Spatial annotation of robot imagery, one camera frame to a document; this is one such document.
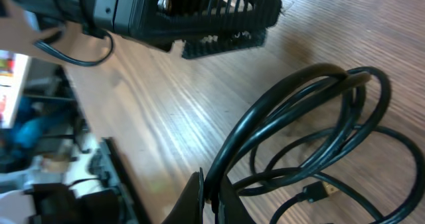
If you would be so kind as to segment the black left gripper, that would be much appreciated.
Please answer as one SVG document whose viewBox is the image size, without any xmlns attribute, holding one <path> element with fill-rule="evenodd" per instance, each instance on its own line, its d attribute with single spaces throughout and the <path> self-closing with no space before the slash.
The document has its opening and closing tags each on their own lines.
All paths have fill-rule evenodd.
<svg viewBox="0 0 425 224">
<path fill-rule="evenodd" d="M 137 15 L 143 0 L 53 0 L 58 18 L 89 29 L 107 30 L 126 39 L 140 40 Z"/>
</svg>

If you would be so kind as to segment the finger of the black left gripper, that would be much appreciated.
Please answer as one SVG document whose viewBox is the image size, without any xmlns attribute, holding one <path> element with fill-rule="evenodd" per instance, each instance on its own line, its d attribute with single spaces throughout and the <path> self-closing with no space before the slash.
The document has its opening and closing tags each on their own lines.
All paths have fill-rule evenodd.
<svg viewBox="0 0 425 224">
<path fill-rule="evenodd" d="M 266 40 L 267 30 L 242 31 L 209 35 L 198 40 L 186 40 L 183 47 L 184 59 L 196 59 L 231 51 L 261 47 Z"/>
<path fill-rule="evenodd" d="M 272 27 L 282 0 L 138 0 L 132 37 L 150 45 Z"/>
</svg>

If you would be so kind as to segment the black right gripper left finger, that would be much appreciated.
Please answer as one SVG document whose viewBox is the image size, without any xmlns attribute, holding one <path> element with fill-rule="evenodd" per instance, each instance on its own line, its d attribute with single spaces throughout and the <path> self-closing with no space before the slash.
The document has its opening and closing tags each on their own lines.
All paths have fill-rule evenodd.
<svg viewBox="0 0 425 224">
<path fill-rule="evenodd" d="M 202 224 L 204 198 L 204 175 L 200 168 L 189 178 L 174 208 L 162 224 Z"/>
</svg>

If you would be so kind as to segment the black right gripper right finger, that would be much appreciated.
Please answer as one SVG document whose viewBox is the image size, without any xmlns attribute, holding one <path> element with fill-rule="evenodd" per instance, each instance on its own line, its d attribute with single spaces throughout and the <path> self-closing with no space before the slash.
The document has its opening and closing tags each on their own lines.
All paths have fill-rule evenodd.
<svg viewBox="0 0 425 224">
<path fill-rule="evenodd" d="M 220 183 L 217 223 L 255 224 L 227 177 Z"/>
</svg>

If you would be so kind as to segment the black USB cable blue plug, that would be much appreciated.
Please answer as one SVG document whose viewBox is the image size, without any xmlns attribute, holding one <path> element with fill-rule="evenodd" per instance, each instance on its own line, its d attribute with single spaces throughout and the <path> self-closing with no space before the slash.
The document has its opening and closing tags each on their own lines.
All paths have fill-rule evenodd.
<svg viewBox="0 0 425 224">
<path fill-rule="evenodd" d="M 374 223 L 401 222 L 424 197 L 424 154 L 410 138 L 381 125 L 391 98 L 389 77 L 372 66 L 344 70 L 319 63 L 277 82 L 239 119 L 207 173 L 204 198 L 211 203 L 216 222 L 224 177 L 241 201 L 312 179 L 277 208 L 272 223 L 298 203 L 328 198 L 333 189 L 359 204 Z M 375 133 L 402 144 L 415 167 L 406 199 L 388 214 L 325 172 Z"/>
</svg>

